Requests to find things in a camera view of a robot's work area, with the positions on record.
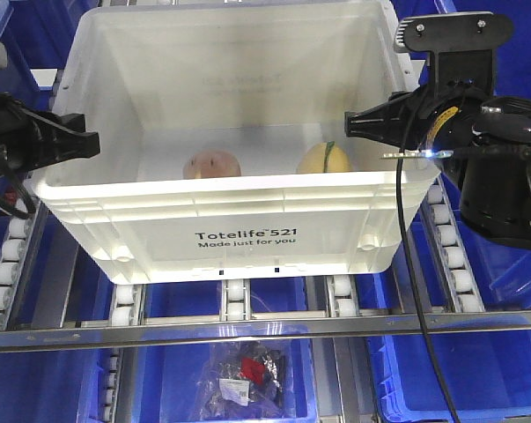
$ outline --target red item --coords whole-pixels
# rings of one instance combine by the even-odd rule
[[[3,197],[10,205],[17,203],[17,193],[12,188],[7,189]]]
[[[263,375],[265,374],[265,366],[255,360],[251,360],[248,357],[242,357],[241,359],[241,375],[246,377],[252,382],[258,385],[263,385]]]

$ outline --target plastic bag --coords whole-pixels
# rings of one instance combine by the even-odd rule
[[[284,417],[283,345],[257,341],[211,345],[190,420]]]

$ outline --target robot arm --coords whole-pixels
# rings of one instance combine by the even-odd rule
[[[0,43],[0,69],[6,65],[6,52]],[[83,115],[33,111],[8,93],[0,93],[0,176],[9,179],[26,206],[26,211],[21,211],[0,196],[0,208],[5,212],[25,219],[35,211],[16,173],[89,158],[99,152],[99,135],[85,132]]]
[[[437,153],[437,166],[461,191],[467,226],[531,249],[531,100],[493,93],[495,50],[512,31],[507,17],[489,12],[403,20],[395,50],[427,52],[428,83],[371,110],[347,112],[345,131]]]

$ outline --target white label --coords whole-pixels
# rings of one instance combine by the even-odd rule
[[[218,382],[223,399],[229,399],[236,404],[247,407],[249,403],[249,381],[219,379]]]

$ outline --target black cable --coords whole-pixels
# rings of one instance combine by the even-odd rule
[[[427,94],[427,89],[424,92],[423,98],[425,97],[426,94]],[[406,141],[408,140],[408,136],[410,134],[414,119],[416,118],[416,114],[417,114],[417,110],[413,111],[411,116],[409,117],[408,123],[406,125],[406,129],[404,130],[404,134],[402,137],[402,144],[400,147],[400,152],[404,152],[406,150]],[[404,164],[404,160],[398,159],[398,162],[396,164],[396,208],[398,211],[398,225],[400,227],[400,236],[402,237],[402,244],[404,246],[404,255],[406,256],[406,264],[408,267],[409,282],[410,282],[412,293],[414,296],[414,303],[416,305],[417,319],[420,323],[420,329],[422,330],[422,335],[424,337],[425,346],[430,356],[431,366],[433,367],[433,371],[438,379],[438,384],[443,394],[443,398],[446,401],[447,408],[449,412],[451,413],[453,422],[461,423],[461,419],[459,418],[459,415],[457,414],[453,399],[446,385],[445,377],[443,376],[443,373],[441,372],[441,368],[439,366],[437,354],[435,353],[435,348],[433,346],[433,342],[431,340],[431,336],[427,328],[427,322],[425,321],[425,315],[422,309],[422,301],[420,299],[420,292],[417,289],[417,278],[416,278],[416,273],[414,272],[412,253],[411,253],[411,249],[409,245],[408,236],[406,234],[406,223],[404,220],[404,205],[402,203],[402,167],[403,167],[403,164]]]
[[[3,175],[7,178],[7,180],[11,183],[11,186],[14,188],[15,192],[17,193],[18,198],[21,198],[25,207],[26,211],[22,211],[20,209],[17,209],[12,204],[8,203],[1,195],[0,195],[0,209],[10,214],[16,218],[19,219],[28,219],[31,215],[36,213],[36,206],[34,205],[34,201],[30,197],[30,194],[28,194],[28,191],[26,190],[25,186],[22,184],[20,179],[15,175],[15,173],[11,170],[9,167],[6,158],[4,157],[6,153],[0,152],[0,170],[3,173]]]

